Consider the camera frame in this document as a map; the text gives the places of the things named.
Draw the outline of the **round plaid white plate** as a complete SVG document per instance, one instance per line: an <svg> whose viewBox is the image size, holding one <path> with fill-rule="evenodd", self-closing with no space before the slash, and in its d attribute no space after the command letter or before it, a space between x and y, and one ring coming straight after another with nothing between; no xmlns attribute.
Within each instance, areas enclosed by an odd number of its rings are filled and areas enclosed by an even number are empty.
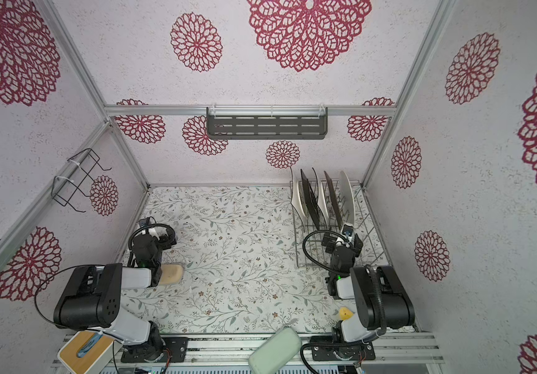
<svg viewBox="0 0 537 374"><path fill-rule="evenodd" d="M339 187L341 215L343 223L354 227L356 217L354 192L352 190L352 185L345 171L340 171Z"/></svg>

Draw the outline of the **square white plate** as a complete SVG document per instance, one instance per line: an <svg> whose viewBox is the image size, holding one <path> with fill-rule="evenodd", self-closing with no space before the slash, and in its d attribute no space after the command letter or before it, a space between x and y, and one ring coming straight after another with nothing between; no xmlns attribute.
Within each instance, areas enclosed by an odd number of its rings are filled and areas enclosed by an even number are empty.
<svg viewBox="0 0 537 374"><path fill-rule="evenodd" d="M315 171L314 168L312 168L313 173L315 174L315 180L317 185L317 201L318 201L318 210L322 216L322 220L324 221L325 228L329 227L329 210L326 203L326 192L324 190L324 186L322 184L322 181L318 177L317 171Z"/></svg>

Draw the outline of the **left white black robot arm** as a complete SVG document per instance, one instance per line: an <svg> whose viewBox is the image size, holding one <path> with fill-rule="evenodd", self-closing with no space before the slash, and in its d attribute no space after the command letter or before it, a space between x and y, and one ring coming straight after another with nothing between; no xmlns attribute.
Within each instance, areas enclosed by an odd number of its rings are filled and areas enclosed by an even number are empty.
<svg viewBox="0 0 537 374"><path fill-rule="evenodd" d="M125 349L135 362L170 361L171 352L158 325L137 317L121 304L126 290L157 288L181 281L184 268L163 262L163 254L176 245L177 234L168 224L152 218L139 221L128 238L128 263L83 264L69 267L71 276L51 318L59 329L105 335Z"/></svg>

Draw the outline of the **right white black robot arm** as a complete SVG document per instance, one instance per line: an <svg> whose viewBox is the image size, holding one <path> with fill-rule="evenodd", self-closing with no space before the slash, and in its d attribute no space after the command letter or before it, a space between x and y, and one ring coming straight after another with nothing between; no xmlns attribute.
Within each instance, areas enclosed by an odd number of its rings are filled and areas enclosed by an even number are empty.
<svg viewBox="0 0 537 374"><path fill-rule="evenodd" d="M307 249L312 237L323 234L330 263L315 259ZM365 346L385 335L389 329L409 327L415 322L415 310L392 266L356 265L362 241L357 235L316 230L302 241L302 251L313 264L328 272L327 290L334 299L352 300L357 311L332 328L332 341L320 347L347 348Z"/></svg>

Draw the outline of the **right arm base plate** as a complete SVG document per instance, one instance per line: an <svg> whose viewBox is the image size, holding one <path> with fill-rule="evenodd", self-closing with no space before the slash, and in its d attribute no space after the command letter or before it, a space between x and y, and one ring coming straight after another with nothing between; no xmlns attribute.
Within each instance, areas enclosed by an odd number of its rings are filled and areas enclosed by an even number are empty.
<svg viewBox="0 0 537 374"><path fill-rule="evenodd" d="M327 361L372 361L375 360L376 355L373 345L369 343L364 346L353 347L334 347L332 337L327 336L313 336L310 339L311 343L316 344L328 344L329 347L317 347L311 348L312 360L317 362Z"/></svg>

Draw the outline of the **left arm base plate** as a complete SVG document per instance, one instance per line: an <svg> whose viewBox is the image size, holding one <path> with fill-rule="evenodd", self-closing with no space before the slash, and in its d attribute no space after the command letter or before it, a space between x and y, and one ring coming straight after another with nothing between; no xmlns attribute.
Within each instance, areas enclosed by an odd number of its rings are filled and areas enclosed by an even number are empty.
<svg viewBox="0 0 537 374"><path fill-rule="evenodd" d="M187 337L163 336L162 344L128 346L121 354L121 363L180 363L185 360L189 339Z"/></svg>

